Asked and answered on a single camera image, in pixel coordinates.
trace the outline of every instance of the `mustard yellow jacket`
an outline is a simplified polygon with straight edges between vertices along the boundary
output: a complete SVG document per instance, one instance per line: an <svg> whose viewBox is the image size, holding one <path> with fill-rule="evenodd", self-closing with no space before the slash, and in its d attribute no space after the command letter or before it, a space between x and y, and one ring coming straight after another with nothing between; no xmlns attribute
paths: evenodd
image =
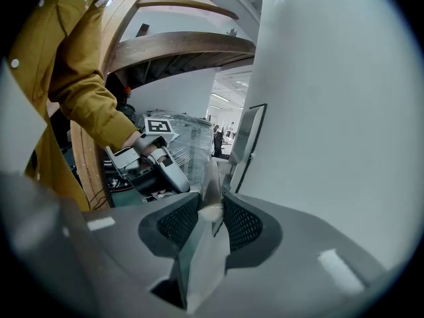
<svg viewBox="0 0 424 318"><path fill-rule="evenodd" d="M47 98L83 127L101 146L118 150L135 126L116 111L99 70L101 18L98 0L40 0L9 52L11 71L22 91L47 122L26 173L58 195L89 205L54 138Z"/></svg>

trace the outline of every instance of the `plastic wrap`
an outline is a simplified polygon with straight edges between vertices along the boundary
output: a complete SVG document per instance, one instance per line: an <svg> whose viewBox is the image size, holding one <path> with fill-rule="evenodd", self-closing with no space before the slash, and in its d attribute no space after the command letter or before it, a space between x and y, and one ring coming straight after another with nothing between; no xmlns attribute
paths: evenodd
<svg viewBox="0 0 424 318"><path fill-rule="evenodd" d="M213 127L209 121L171 111L150 111L146 115L169 120L178 136L168 148L190 184L192 191L200 189L206 164L211 159ZM143 129L144 117L138 121Z"/></svg>

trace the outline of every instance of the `ceiling light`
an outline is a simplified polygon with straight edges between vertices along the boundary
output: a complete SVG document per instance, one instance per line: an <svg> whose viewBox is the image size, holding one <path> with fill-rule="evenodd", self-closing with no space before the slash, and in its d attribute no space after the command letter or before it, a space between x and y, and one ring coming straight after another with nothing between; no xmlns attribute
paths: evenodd
<svg viewBox="0 0 424 318"><path fill-rule="evenodd" d="M219 98L219 99L222 99L222 100L224 100L224 101L226 101L226 102L229 102L229 100L228 100L228 99L225 99L225 98L221 97L220 95L217 95L217 94L215 94L215 93L212 93L212 95L213 95L214 97L217 97L217 98Z"/></svg>

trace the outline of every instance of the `black mesh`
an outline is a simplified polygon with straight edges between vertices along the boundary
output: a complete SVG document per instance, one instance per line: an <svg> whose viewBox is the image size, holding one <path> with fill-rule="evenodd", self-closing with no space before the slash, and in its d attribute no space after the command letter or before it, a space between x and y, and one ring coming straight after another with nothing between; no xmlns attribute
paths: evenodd
<svg viewBox="0 0 424 318"><path fill-rule="evenodd" d="M158 221L158 231L180 249L197 223L197 202L195 198Z"/></svg>
<svg viewBox="0 0 424 318"><path fill-rule="evenodd" d="M249 245L262 232L261 220L228 198L225 198L224 223L230 237L231 252Z"/></svg>

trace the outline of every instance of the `jacket sleeve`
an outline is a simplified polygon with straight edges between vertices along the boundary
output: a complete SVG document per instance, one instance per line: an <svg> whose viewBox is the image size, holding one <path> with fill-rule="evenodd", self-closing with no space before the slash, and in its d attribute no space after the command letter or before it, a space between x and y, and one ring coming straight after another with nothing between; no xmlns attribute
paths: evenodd
<svg viewBox="0 0 424 318"><path fill-rule="evenodd" d="M103 10L92 5L58 47L48 97L99 146L117 151L136 127L116 110L99 69Z"/></svg>

